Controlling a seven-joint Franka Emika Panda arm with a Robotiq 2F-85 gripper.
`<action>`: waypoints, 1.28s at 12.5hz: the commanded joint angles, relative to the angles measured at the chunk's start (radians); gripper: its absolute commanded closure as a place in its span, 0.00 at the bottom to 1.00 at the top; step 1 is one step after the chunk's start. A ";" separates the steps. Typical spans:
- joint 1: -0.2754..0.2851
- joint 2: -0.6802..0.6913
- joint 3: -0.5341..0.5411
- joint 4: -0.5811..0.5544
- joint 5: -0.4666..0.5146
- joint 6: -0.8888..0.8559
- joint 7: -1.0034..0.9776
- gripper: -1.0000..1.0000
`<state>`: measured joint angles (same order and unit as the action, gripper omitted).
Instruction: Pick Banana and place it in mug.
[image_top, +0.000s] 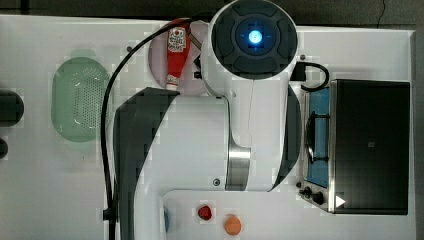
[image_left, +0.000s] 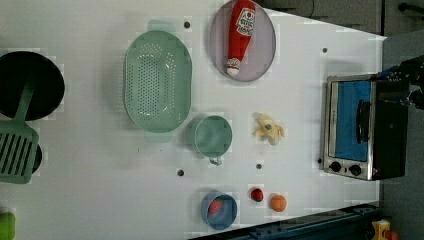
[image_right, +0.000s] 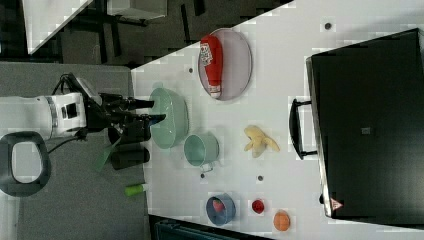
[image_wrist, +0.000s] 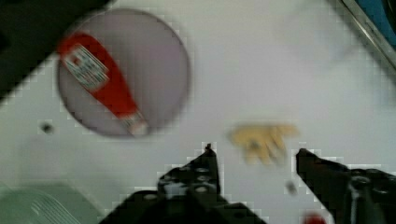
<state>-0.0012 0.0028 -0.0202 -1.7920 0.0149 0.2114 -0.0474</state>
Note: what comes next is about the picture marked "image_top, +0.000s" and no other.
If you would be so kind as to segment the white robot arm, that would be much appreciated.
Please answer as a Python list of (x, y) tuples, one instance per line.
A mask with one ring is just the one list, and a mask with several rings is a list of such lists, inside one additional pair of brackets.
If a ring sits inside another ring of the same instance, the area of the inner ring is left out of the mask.
[(269, 191), (282, 165), (298, 38), (268, 0), (235, 0), (200, 52), (203, 96), (146, 87), (115, 112), (119, 240), (165, 240), (173, 190)]

